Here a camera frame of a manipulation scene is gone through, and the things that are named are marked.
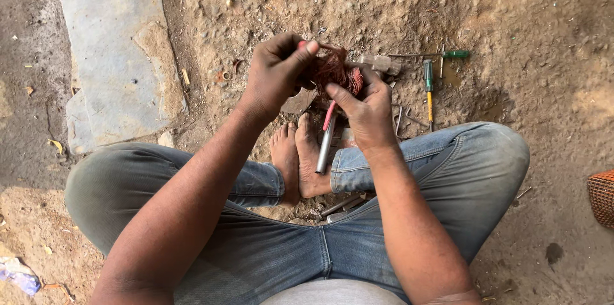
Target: jeans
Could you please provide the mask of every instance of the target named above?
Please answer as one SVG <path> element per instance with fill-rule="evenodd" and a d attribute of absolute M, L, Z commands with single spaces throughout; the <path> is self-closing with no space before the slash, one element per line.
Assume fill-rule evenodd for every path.
<path fill-rule="evenodd" d="M 400 147 L 430 209 L 470 263 L 523 182 L 529 166 L 524 140 L 503 125 L 475 122 Z M 73 168 L 66 207 L 108 254 L 132 217 L 191 157 L 156 144 L 103 148 Z M 374 189 L 357 148 L 337 151 L 330 175 L 336 193 Z M 377 197 L 323 226 L 275 221 L 244 208 L 277 205 L 284 192 L 275 166 L 245 163 L 213 235 L 175 289 L 177 304 L 258 304 L 322 278 L 370 282 L 409 302 L 386 254 Z"/>

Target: gray stone slab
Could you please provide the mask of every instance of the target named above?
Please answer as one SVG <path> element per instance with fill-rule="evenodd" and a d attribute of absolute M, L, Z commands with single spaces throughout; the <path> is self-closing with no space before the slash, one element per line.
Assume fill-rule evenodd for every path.
<path fill-rule="evenodd" d="M 60 0 L 95 145 L 149 135 L 186 112 L 162 0 Z"/>
<path fill-rule="evenodd" d="M 79 90 L 66 103 L 66 124 L 68 125 L 68 149 L 71 154 L 84 154 L 100 148 L 94 143 L 94 136 L 91 134 L 83 90 Z"/>

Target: knee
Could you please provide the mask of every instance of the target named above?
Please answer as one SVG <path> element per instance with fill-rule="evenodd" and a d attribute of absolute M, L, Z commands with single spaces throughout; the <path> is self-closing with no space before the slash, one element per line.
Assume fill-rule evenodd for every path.
<path fill-rule="evenodd" d="M 531 159 L 529 146 L 511 128 L 494 122 L 484 122 L 476 129 L 479 143 L 495 159 L 502 170 L 521 173 L 522 178 Z"/>
<path fill-rule="evenodd" d="M 88 218 L 96 216 L 96 199 L 103 195 L 101 189 L 112 190 L 104 183 L 117 174 L 117 168 L 121 167 L 119 158 L 117 149 L 103 148 L 73 166 L 66 180 L 64 199 L 77 225 L 87 224 Z"/>

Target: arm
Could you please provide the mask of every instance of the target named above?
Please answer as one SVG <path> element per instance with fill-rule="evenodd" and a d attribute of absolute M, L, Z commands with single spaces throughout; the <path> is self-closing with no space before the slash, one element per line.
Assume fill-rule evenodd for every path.
<path fill-rule="evenodd" d="M 467 264 L 420 195 L 403 159 L 390 123 L 390 87 L 369 69 L 361 73 L 368 83 L 363 102 L 337 85 L 329 84 L 326 90 L 348 115 L 371 167 L 386 251 L 403 290 L 415 305 L 435 300 L 480 304 Z"/>
<path fill-rule="evenodd" d="M 211 237 L 260 132 L 318 51 L 315 42 L 294 51 L 299 41 L 285 33 L 256 47 L 248 86 L 233 113 L 122 231 L 92 304 L 173 303 L 173 288 Z"/>

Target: person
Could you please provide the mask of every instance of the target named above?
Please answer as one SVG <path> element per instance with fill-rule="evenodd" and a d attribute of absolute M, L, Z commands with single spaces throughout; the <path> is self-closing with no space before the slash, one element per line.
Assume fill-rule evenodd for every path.
<path fill-rule="evenodd" d="M 479 304 L 468 263 L 509 207 L 529 164 L 510 128 L 473 122 L 401 144 L 391 90 L 361 67 L 362 101 L 326 92 L 358 148 L 315 174 L 309 113 L 270 140 L 272 163 L 247 160 L 316 56 L 293 33 L 254 49 L 247 87 L 194 155 L 146 143 L 92 153 L 71 171 L 66 207 L 107 256 L 92 304 Z M 375 190 L 341 220 L 301 226 L 244 207 Z"/>

